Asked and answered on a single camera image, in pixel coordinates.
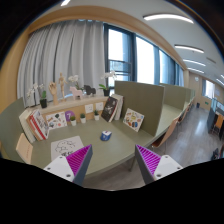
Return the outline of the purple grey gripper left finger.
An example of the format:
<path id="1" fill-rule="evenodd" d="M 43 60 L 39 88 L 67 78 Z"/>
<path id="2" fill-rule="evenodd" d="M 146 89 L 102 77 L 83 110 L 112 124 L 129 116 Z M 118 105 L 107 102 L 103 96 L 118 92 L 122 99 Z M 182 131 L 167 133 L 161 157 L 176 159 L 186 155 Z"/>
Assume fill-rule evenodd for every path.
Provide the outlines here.
<path id="1" fill-rule="evenodd" d="M 81 186 L 92 155 L 92 145 L 87 145 L 67 157 L 58 156 L 44 170 Z"/>

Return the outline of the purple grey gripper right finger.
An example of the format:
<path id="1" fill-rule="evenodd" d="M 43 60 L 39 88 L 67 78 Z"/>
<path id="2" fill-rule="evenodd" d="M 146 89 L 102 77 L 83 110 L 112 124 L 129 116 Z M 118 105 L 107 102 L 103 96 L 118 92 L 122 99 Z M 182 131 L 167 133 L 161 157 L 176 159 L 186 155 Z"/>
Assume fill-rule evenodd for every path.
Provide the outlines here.
<path id="1" fill-rule="evenodd" d="M 169 155 L 160 156 L 140 145 L 135 146 L 135 158 L 145 184 L 150 184 L 182 169 L 182 166 Z"/>

